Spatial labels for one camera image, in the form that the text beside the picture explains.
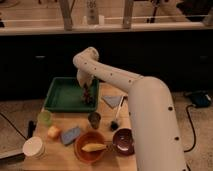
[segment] small cup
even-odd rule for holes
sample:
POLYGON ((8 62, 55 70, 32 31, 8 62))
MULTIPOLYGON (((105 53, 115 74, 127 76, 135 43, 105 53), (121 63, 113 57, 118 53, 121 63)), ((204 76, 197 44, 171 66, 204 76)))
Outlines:
POLYGON ((101 115, 97 112, 92 112, 89 114, 88 120, 92 128, 98 129, 100 125, 101 115))
POLYGON ((32 137, 24 143, 22 150, 27 157, 40 158, 45 152, 45 147, 40 137, 32 137))
POLYGON ((52 125, 51 112, 44 110, 38 114, 38 121, 43 125, 49 127, 52 125))

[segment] yellow banana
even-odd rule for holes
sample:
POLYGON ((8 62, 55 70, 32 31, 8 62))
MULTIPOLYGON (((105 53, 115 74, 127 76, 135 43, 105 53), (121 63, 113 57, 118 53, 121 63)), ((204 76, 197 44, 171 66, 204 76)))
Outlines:
POLYGON ((106 149, 106 145, 99 144, 99 143, 89 143, 83 146, 81 149, 86 152, 92 152, 92 151, 104 150, 106 149))

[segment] brown bowl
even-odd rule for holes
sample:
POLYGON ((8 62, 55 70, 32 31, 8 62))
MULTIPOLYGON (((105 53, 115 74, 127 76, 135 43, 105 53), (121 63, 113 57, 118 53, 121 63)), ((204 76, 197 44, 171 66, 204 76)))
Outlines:
POLYGON ((113 136, 113 147, 122 155, 129 156, 134 154, 134 142, 132 131, 128 128, 119 129, 113 136))
POLYGON ((88 143, 105 143, 104 137, 97 131, 88 131, 81 134, 75 141, 74 149, 77 158, 87 164, 92 164, 100 160, 105 150, 98 150, 93 152, 86 152, 82 150, 82 147, 88 143))

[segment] paper cup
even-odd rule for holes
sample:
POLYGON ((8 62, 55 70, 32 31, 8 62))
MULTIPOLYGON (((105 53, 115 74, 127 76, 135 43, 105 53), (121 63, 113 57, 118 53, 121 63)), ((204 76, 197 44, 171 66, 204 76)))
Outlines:
POLYGON ((27 157, 41 157, 44 154, 45 147, 40 137, 32 137, 23 145, 23 153, 27 157))

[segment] green tray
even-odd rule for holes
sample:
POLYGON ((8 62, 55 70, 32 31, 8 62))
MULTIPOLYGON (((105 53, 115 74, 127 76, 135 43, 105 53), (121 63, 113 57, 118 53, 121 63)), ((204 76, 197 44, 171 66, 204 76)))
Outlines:
POLYGON ((86 104, 83 101, 83 89, 75 77, 55 77, 50 85, 44 108, 51 112, 93 112, 98 105, 99 81, 94 79, 90 93, 94 101, 86 104))

